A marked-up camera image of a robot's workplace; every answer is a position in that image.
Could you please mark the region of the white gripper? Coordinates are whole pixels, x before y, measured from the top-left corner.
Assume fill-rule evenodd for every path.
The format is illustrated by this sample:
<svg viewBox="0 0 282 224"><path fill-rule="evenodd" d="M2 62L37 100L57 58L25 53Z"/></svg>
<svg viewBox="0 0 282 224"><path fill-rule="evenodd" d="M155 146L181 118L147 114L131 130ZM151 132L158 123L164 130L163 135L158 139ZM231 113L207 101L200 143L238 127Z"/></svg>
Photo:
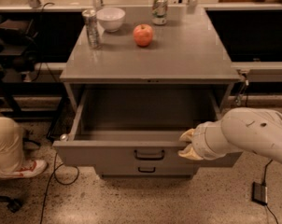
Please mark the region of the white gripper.
<svg viewBox="0 0 282 224"><path fill-rule="evenodd" d="M195 130L188 129L179 137L181 142L192 143L192 147L186 147L183 150L177 152L179 157L200 161L214 160L216 158L215 152L208 146L205 135L207 125L205 123L198 125Z"/></svg>

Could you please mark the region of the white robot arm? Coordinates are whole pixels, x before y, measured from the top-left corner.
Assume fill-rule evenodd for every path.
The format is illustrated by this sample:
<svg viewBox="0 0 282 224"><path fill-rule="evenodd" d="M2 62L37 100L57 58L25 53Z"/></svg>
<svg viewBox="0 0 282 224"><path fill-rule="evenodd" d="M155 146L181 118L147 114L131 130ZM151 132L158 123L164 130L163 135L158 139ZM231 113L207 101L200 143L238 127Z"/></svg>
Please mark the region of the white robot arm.
<svg viewBox="0 0 282 224"><path fill-rule="evenodd" d="M202 161L248 151L282 163L282 113L272 109L240 107L218 121L207 121L179 138L187 146L181 158Z"/></svg>

